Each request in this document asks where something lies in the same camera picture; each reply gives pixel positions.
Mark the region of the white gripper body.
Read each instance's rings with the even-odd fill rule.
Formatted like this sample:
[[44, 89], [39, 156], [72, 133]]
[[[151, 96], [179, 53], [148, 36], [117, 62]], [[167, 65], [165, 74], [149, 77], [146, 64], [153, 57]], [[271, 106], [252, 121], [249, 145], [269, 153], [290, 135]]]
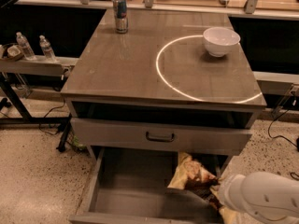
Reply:
[[241, 184], [245, 180], [244, 175], [230, 175], [221, 181], [218, 195], [220, 202], [235, 211], [244, 211]]

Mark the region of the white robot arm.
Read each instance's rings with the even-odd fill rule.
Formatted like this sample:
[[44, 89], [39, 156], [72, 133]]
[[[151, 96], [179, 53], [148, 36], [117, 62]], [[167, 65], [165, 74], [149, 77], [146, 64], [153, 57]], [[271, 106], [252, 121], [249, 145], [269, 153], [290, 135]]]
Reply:
[[263, 224], [299, 224], [299, 183], [281, 175], [231, 175], [221, 182], [219, 198], [224, 206]]

